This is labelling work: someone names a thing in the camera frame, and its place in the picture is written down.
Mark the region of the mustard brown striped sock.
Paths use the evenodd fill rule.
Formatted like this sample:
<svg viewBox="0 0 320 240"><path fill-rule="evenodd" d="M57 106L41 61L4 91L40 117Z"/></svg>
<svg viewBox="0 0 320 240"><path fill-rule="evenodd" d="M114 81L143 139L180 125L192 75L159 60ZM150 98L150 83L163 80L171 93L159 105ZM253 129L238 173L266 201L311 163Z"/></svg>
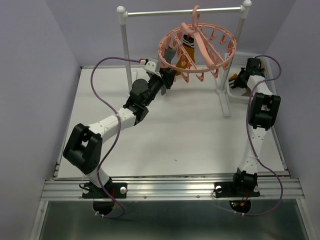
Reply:
<svg viewBox="0 0 320 240"><path fill-rule="evenodd" d="M175 65L179 69L190 69L190 59L195 63L195 40L188 34L183 35L182 46L185 52L189 57L185 54L185 52L181 51L180 58Z"/></svg>

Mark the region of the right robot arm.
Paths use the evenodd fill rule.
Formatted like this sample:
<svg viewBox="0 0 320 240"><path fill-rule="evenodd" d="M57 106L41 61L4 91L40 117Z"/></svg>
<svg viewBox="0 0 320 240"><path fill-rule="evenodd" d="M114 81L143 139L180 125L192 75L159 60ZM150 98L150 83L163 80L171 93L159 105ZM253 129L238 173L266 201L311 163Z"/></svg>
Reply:
<svg viewBox="0 0 320 240"><path fill-rule="evenodd" d="M232 89L250 91L245 126L248 142L243 158L230 182L231 192L245 197L260 196L258 187L259 153L267 132L274 126L280 108L281 97L268 87L265 70L258 56L248 58L246 67L229 82Z"/></svg>

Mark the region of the pink round clip hanger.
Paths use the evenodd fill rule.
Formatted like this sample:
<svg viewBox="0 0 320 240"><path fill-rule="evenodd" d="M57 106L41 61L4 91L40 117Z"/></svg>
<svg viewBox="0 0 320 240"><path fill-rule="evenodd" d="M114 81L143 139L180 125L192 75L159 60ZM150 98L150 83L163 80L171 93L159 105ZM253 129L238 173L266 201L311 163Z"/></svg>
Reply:
<svg viewBox="0 0 320 240"><path fill-rule="evenodd" d="M190 75L195 75L199 81L203 82L205 73L211 72L216 79L220 69L226 70L237 49L236 37L227 29L210 23L200 23L200 7L196 5L191 12L191 23L185 22L164 35L158 44L158 59L161 67L170 68L177 71L185 82L189 82ZM190 69L176 67L183 48L183 35L187 34L194 38L195 62L189 59ZM171 64L164 59L165 49L171 47L176 50L175 57Z"/></svg>

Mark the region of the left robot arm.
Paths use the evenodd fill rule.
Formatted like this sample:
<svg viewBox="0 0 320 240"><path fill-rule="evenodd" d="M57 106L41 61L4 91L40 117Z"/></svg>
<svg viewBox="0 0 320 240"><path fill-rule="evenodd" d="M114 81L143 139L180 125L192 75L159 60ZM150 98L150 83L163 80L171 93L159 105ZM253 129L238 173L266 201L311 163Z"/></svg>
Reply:
<svg viewBox="0 0 320 240"><path fill-rule="evenodd" d="M101 153L106 141L112 137L118 140L122 130L137 125L146 117L156 95L164 95L172 87L176 71L162 68L148 76L149 80L139 78L133 82L126 103L113 115L90 125L79 123L73 128L62 155L89 180L79 186L83 198L126 198L126 193L121 192L126 183L112 183L100 166Z"/></svg>

